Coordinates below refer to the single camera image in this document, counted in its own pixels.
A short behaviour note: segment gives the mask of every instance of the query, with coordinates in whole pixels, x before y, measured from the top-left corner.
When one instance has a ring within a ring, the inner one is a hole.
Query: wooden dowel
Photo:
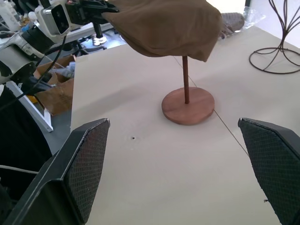
[[[188,57],[182,57],[183,65],[183,82],[184,82],[184,98],[185,104],[189,104],[189,88],[188,88]]]

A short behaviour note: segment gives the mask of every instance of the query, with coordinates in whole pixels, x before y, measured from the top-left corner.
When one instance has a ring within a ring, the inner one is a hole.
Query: brown cloth
[[[206,0],[110,0],[120,12],[103,13],[137,52],[149,57],[189,56],[206,61],[221,27]]]

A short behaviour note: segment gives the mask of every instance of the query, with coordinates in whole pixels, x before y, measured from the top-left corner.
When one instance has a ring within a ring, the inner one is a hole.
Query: workbench
[[[181,57],[148,58],[128,45],[79,57],[71,129],[111,122],[87,224],[279,225],[237,126],[249,117],[300,134],[300,74],[267,74],[248,62],[279,41],[252,27],[219,41],[206,63],[189,59],[190,86],[216,102],[195,126],[174,124],[161,110],[163,98],[183,86]]]

